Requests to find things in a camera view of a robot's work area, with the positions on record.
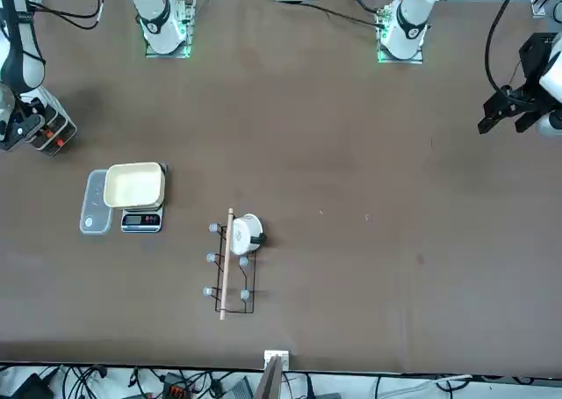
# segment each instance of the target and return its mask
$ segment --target brown table surface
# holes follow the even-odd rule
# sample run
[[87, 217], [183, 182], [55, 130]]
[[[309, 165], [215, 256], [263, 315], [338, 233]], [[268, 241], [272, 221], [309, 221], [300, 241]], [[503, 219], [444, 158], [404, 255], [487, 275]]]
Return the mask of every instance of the brown table surface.
[[[439, 3], [423, 66], [378, 65], [372, 29], [270, 0], [210, 0], [184, 61], [145, 59], [130, 0], [92, 32], [38, 16], [79, 135], [55, 159], [2, 155], [0, 359], [259, 367], [285, 349], [298, 369], [560, 376], [562, 144], [476, 127], [498, 8]], [[509, 7], [499, 83], [539, 26]], [[88, 174], [141, 161], [171, 169], [162, 233], [124, 235], [116, 213], [81, 235]], [[228, 207], [270, 244], [256, 312], [222, 323], [202, 289]]]

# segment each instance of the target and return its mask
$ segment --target container lid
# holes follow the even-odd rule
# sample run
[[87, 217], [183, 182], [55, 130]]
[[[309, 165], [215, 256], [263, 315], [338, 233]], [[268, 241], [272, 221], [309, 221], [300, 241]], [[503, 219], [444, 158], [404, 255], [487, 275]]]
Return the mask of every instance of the container lid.
[[113, 209], [104, 202], [107, 169], [93, 170], [88, 176], [80, 213], [80, 230], [85, 235], [102, 235], [112, 226]]

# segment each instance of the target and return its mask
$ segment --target wooden dowel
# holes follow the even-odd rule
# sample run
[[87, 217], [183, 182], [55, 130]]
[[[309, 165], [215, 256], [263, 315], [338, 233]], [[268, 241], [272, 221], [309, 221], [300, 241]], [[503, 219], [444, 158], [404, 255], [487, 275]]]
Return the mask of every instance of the wooden dowel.
[[225, 251], [225, 265], [222, 269], [222, 291], [220, 295], [220, 320], [225, 319], [225, 309], [227, 307], [227, 290], [228, 290], [228, 264], [230, 262], [230, 243], [232, 241], [232, 220], [234, 218], [234, 210], [228, 209], [227, 224], [227, 246]]

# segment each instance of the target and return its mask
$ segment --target electronic device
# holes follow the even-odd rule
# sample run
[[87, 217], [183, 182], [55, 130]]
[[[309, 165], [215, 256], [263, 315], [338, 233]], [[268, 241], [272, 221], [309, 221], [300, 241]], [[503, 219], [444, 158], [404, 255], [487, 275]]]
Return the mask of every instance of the electronic device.
[[[168, 173], [168, 165], [160, 163], [164, 176]], [[152, 210], [123, 210], [121, 230], [128, 234], [155, 234], [162, 229], [164, 202]]]

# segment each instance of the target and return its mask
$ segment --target white mug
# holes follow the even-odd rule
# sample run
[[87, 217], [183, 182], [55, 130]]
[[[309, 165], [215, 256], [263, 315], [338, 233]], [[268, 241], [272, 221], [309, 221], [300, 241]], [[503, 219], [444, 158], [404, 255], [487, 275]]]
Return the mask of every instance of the white mug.
[[237, 256], [255, 251], [265, 241], [263, 226], [254, 214], [245, 214], [232, 222], [230, 250]]

